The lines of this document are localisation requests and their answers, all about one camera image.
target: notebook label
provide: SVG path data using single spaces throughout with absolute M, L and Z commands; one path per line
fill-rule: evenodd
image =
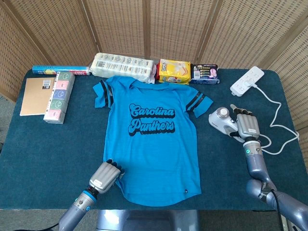
M 49 89 L 50 83 L 51 83 L 51 81 L 49 79 L 43 80 L 43 89 Z

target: kraft paper notebook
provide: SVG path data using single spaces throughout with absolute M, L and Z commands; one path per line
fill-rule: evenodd
M 53 81 L 53 77 L 27 78 L 20 116 L 45 114 Z

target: white cable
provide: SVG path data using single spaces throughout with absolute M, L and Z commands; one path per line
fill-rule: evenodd
M 264 138 L 268 139 L 268 141 L 269 141 L 268 145 L 261 146 L 261 148 L 263 149 L 263 148 L 270 147 L 270 146 L 271 146 L 271 140 L 270 140 L 270 138 L 269 138 L 268 136 L 266 136 L 266 135 L 263 135 L 263 134 L 260 134 L 260 136 L 263 136 Z
M 292 138 L 292 139 L 286 141 L 286 142 L 282 145 L 281 149 L 280 149 L 278 152 L 276 152 L 276 153 L 271 153 L 271 152 L 269 152 L 269 151 L 264 150 L 264 148 L 267 148 L 267 147 L 269 147 L 269 146 L 271 145 L 271 140 L 270 140 L 270 138 L 267 137 L 266 135 L 260 134 L 260 136 L 265 137 L 266 139 L 269 140 L 268 145 L 262 146 L 262 147 L 261 147 L 261 148 L 262 148 L 262 151 L 264 151 L 265 153 L 271 154 L 271 155 L 278 155 L 278 154 L 280 154 L 280 153 L 282 152 L 283 148 L 285 147 L 285 145 L 286 145 L 287 143 L 292 142 L 292 141 L 294 141 L 294 140 L 296 140 L 296 139 L 299 139 L 299 133 L 298 133 L 297 131 L 296 131 L 296 132 L 292 131 L 291 129 L 287 128 L 286 126 L 283 126 L 283 125 L 280 125 L 280 124 L 274 124 L 274 122 L 275 122 L 275 120 L 276 120 L 276 117 L 277 117 L 277 114 L 278 114 L 278 111 L 279 111 L 279 109 L 280 109 L 280 107 L 281 107 L 281 102 L 277 102 L 277 101 L 271 100 L 271 99 L 264 93 L 264 91 L 262 91 L 256 84 L 251 84 L 251 83 L 249 83 L 249 84 L 250 84 L 252 87 L 258 89 L 258 90 L 265 96 L 265 98 L 267 98 L 268 101 L 270 101 L 271 103 L 276 103 L 276 104 L 279 105 L 278 108 L 276 109 L 275 116 L 274 116 L 274 118 L 273 118 L 271 124 L 269 125 L 269 127 L 270 127 L 270 128 L 272 128 L 272 127 L 281 127 L 281 128 L 284 128 L 284 129 L 288 130 L 289 132 L 291 132 L 291 133 L 293 133 L 293 134 L 295 135 L 294 138 Z

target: sticky note pad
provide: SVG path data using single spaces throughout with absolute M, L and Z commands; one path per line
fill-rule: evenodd
M 47 123 L 62 124 L 64 122 L 65 113 L 60 109 L 49 109 L 44 116 Z
M 52 98 L 57 100 L 68 101 L 70 95 L 69 93 L 70 92 L 68 92 L 67 90 L 55 90 Z
M 64 101 L 64 100 L 53 99 L 51 101 L 51 104 L 50 104 L 50 109 L 60 109 L 60 110 L 62 110 L 64 112 L 66 112 L 67 102 Z
M 56 89 L 59 90 L 68 90 L 69 89 L 69 81 L 68 80 L 58 80 L 56 83 Z
M 69 80 L 73 81 L 75 79 L 75 76 L 71 72 L 60 72 L 58 75 L 58 80 Z

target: blue t-shirt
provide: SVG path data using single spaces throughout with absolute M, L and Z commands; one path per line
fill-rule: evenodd
M 112 77 L 93 87 L 95 107 L 111 108 L 103 160 L 125 169 L 116 183 L 124 197 L 148 206 L 172 205 L 201 193 L 196 117 L 212 103 L 187 85 L 147 84 Z

